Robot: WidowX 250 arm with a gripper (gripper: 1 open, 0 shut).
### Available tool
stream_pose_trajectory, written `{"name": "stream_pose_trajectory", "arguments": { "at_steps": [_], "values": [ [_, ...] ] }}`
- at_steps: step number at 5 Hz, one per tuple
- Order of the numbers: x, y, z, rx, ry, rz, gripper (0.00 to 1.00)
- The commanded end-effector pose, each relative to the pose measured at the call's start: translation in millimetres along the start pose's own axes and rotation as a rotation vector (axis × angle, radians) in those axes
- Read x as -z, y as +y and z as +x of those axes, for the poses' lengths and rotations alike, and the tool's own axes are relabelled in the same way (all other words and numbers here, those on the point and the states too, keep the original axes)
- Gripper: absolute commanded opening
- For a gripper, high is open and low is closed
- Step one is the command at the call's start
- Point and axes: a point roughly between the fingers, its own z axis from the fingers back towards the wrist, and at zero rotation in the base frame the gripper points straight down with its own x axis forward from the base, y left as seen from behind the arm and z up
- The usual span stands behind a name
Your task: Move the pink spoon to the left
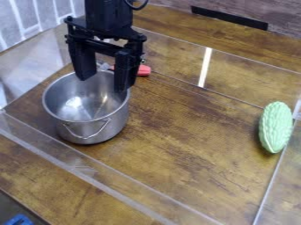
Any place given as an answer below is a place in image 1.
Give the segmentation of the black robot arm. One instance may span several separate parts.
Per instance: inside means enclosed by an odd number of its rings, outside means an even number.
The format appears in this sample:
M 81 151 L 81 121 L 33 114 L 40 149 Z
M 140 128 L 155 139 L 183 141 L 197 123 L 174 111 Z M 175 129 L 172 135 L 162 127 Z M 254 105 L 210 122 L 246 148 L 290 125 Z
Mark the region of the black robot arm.
M 68 16 L 63 20 L 72 67 L 81 81 L 96 74 L 99 53 L 115 59 L 114 89 L 126 91 L 135 84 L 147 37 L 131 28 L 132 12 L 147 3 L 136 7 L 132 0 L 84 0 L 84 18 Z

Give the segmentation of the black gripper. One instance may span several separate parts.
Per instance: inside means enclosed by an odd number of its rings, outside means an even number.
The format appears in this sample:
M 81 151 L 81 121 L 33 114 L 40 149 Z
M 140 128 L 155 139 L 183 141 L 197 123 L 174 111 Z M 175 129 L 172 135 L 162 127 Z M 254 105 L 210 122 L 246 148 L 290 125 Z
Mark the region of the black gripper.
M 118 92 L 128 90 L 135 84 L 138 58 L 143 56 L 143 43 L 147 37 L 132 30 L 130 25 L 104 31 L 91 29 L 84 18 L 68 16 L 63 22 L 68 28 L 65 43 L 77 78 L 84 81 L 96 74 L 95 52 L 115 56 L 114 89 Z M 126 40 L 127 43 L 120 47 L 103 42 L 104 39 Z

